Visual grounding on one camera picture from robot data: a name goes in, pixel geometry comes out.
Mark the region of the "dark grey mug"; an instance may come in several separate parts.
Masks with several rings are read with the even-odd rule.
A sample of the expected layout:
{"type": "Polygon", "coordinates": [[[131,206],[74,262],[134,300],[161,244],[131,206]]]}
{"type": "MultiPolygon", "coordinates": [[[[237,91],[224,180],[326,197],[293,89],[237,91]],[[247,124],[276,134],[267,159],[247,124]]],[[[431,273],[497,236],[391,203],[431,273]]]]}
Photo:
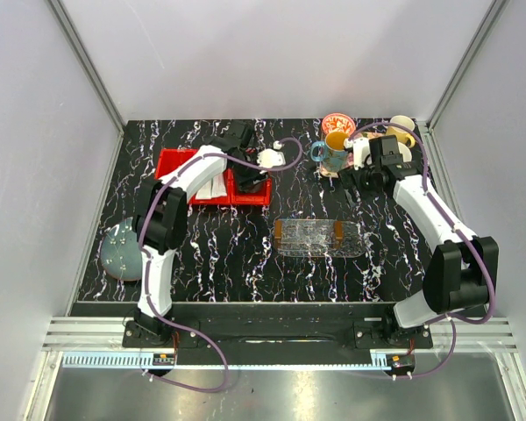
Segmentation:
{"type": "Polygon", "coordinates": [[[236,184],[238,187],[238,192],[240,194],[255,194],[258,193],[261,189],[264,183],[266,182],[266,178],[239,178],[236,180],[236,184]]]}

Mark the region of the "white toothpaste tube red cap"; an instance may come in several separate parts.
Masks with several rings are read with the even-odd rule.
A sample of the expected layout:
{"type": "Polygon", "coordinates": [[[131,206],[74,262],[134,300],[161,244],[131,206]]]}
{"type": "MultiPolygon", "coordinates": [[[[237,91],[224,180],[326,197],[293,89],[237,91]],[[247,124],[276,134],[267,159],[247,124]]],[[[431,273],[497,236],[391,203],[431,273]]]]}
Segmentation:
{"type": "Polygon", "coordinates": [[[226,180],[224,177],[224,173],[216,175],[211,180],[210,195],[212,199],[227,196],[226,180]]]}

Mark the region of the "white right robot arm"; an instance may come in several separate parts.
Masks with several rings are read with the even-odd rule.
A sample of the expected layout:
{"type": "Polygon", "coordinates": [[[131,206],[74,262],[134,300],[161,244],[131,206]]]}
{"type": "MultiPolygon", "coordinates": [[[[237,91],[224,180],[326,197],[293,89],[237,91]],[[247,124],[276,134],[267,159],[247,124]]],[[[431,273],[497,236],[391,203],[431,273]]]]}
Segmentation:
{"type": "Polygon", "coordinates": [[[486,306],[480,319],[493,315],[499,247],[465,226],[434,190],[414,161],[406,161],[394,136],[356,138],[352,165],[339,173],[348,197],[374,193],[390,196],[416,224],[432,255],[422,288],[396,303],[381,326],[381,337],[392,347],[403,346],[413,328],[443,318],[468,322],[464,310],[486,306]]]}

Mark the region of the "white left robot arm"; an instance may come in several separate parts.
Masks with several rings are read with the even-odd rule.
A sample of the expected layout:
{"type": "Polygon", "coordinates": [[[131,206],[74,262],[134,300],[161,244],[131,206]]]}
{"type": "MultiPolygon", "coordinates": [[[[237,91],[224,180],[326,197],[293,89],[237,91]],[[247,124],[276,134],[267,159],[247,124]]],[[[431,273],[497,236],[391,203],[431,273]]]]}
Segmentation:
{"type": "Polygon", "coordinates": [[[171,311],[174,256],[187,234],[188,205],[218,176],[224,177],[224,197],[231,203],[259,197],[267,187],[268,172],[262,153],[253,145],[252,124],[233,121],[229,127],[180,162],[173,171],[151,179],[139,191],[132,230],[142,260],[142,285],[133,322],[152,346],[164,346],[173,327],[164,320],[171,311]]]}

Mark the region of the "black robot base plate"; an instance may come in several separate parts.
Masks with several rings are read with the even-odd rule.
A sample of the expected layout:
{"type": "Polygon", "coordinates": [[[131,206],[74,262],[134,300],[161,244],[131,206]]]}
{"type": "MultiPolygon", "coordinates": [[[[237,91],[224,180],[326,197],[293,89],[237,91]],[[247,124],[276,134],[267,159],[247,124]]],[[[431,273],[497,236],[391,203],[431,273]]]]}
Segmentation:
{"type": "Polygon", "coordinates": [[[207,343],[200,333],[218,345],[232,344],[332,344],[356,349],[427,350],[433,347],[430,331],[423,327],[407,330],[389,338],[381,330],[381,321],[341,318],[213,318],[185,319],[193,328],[175,330],[167,325],[152,333],[129,321],[124,328],[122,345],[127,348],[163,347],[196,348],[207,343]]]}

